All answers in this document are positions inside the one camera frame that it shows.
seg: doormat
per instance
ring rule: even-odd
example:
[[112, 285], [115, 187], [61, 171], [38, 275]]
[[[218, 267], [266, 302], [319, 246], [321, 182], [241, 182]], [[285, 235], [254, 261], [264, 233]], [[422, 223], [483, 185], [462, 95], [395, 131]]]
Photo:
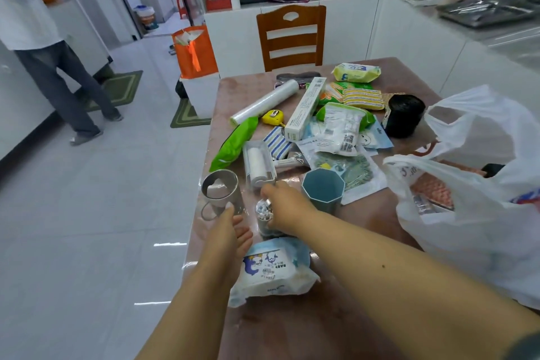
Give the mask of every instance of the doormat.
[[199, 118], [195, 109], [191, 105], [188, 98], [180, 100], [180, 105], [174, 118], [172, 119], [171, 128], [193, 127], [195, 125], [209, 125], [211, 118]]
[[[143, 71], [139, 70], [132, 71], [131, 73], [115, 74], [111, 78], [105, 80], [102, 87], [107, 92], [109, 98], [111, 98], [113, 106], [118, 107], [133, 101], [142, 75]], [[88, 112], [100, 109], [98, 104], [90, 97], [86, 99], [85, 108]]]

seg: yellow snack bag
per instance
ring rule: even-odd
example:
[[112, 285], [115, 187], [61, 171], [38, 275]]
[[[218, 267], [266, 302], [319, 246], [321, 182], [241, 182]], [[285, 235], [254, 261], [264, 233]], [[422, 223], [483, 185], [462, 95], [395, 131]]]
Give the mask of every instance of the yellow snack bag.
[[332, 73], [338, 81], [369, 83], [381, 75], [381, 68], [366, 64], [341, 63]]
[[380, 90], [348, 88], [343, 92], [343, 104], [368, 110], [384, 110], [384, 100]]

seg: striped package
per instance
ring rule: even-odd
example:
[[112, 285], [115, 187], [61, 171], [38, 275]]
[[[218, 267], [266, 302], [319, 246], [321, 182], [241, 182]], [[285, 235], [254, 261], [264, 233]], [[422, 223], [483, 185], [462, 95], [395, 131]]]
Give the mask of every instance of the striped package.
[[270, 149], [270, 154], [273, 159], [284, 159], [287, 157], [292, 145], [292, 143], [287, 141], [283, 136], [283, 128], [280, 126], [274, 127], [263, 141]]
[[343, 104], [368, 110], [384, 110], [384, 100], [380, 90], [348, 88], [343, 92]]

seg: orange bag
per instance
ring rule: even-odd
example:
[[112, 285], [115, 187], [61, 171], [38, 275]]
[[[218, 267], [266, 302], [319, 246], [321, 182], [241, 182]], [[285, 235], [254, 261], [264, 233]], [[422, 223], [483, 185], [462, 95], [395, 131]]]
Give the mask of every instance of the orange bag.
[[[202, 30], [202, 33], [191, 41], [189, 46], [183, 46], [176, 41], [176, 36], [193, 30]], [[173, 33], [172, 40], [182, 78], [197, 78], [218, 72], [218, 65], [215, 62], [214, 50], [206, 26], [186, 27]]]

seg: yellow tape measure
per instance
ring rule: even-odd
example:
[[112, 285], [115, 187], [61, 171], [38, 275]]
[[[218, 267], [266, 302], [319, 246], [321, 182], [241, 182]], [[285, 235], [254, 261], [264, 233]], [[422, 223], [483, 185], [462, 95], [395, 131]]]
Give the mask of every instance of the yellow tape measure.
[[264, 124], [269, 125], [280, 125], [282, 127], [285, 126], [283, 124], [283, 111], [281, 110], [270, 110], [265, 115], [262, 116], [261, 120]]

